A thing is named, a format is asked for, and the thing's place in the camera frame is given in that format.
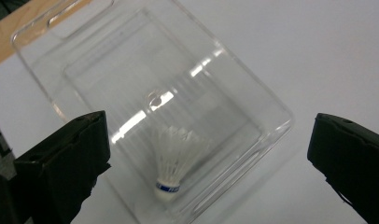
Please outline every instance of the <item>transparent plastic lid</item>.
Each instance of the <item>transparent plastic lid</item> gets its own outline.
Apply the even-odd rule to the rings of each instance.
[[[292,116],[177,1],[87,2],[56,23],[79,4],[62,1],[13,46],[62,119],[105,110],[105,175],[137,222],[189,223]]]

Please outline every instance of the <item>shuttlecock base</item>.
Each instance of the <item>shuttlecock base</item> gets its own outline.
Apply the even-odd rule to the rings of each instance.
[[[155,187],[155,196],[164,203],[172,201],[180,189],[179,185],[167,185],[160,180],[158,180]]]

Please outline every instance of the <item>white feathers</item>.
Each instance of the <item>white feathers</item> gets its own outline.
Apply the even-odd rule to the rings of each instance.
[[[209,142],[193,131],[160,126],[153,134],[158,166],[156,196],[169,202],[175,197],[180,180],[199,161]]]

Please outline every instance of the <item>wooden edge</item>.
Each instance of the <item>wooden edge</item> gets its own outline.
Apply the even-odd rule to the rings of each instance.
[[[62,19],[84,7],[90,1],[91,0],[81,1],[74,10],[64,15]],[[12,34],[59,2],[60,0],[31,0],[0,20],[0,63],[15,52],[11,45]]]

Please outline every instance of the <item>clear plastic container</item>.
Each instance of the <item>clear plastic container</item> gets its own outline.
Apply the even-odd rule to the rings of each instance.
[[[62,1],[13,46],[62,119],[105,110],[105,175],[137,222],[190,223],[292,116],[177,1],[87,2],[58,23],[80,4]]]

